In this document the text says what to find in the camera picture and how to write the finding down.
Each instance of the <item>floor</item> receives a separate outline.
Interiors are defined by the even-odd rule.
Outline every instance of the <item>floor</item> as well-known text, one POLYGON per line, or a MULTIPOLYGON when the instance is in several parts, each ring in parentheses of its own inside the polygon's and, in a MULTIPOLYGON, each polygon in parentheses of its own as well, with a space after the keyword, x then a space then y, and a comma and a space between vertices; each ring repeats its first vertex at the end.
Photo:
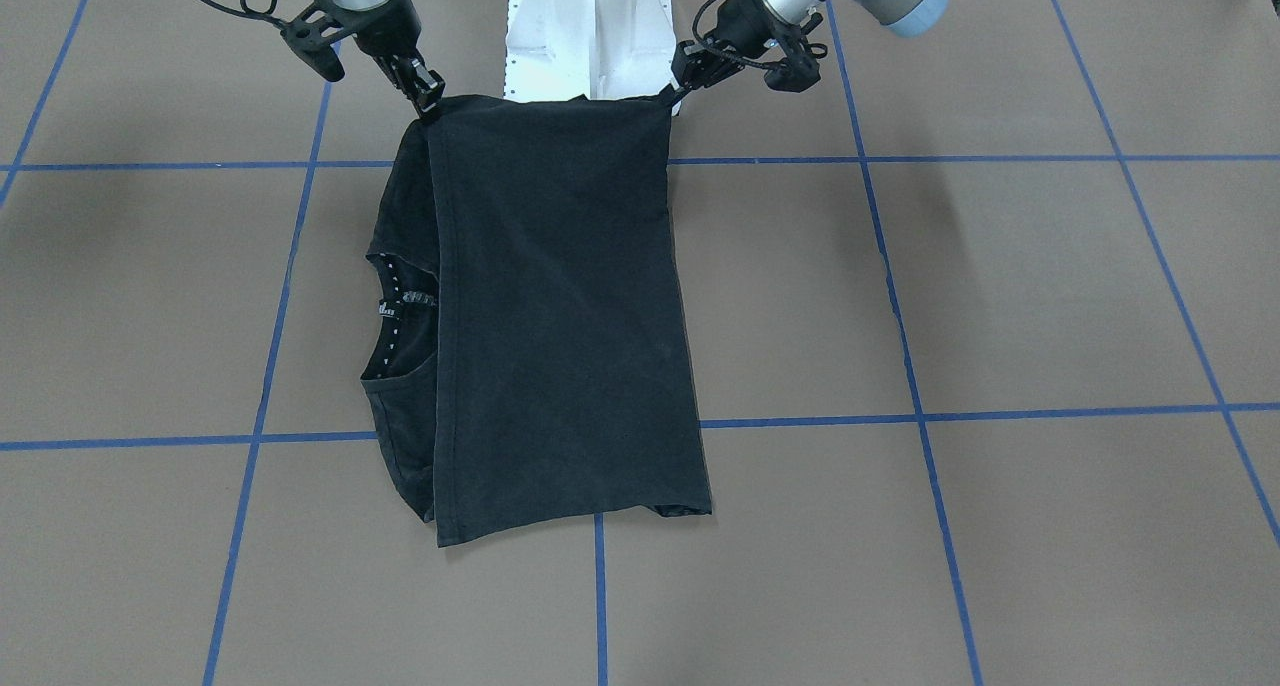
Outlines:
MULTIPOLYGON (((416 3, 500 92, 504 0, 416 3)), ((440 550, 357 384, 407 104, 0 0, 0 683, 1280 683, 1270 3, 832 13, 675 127, 716 516, 440 550)))

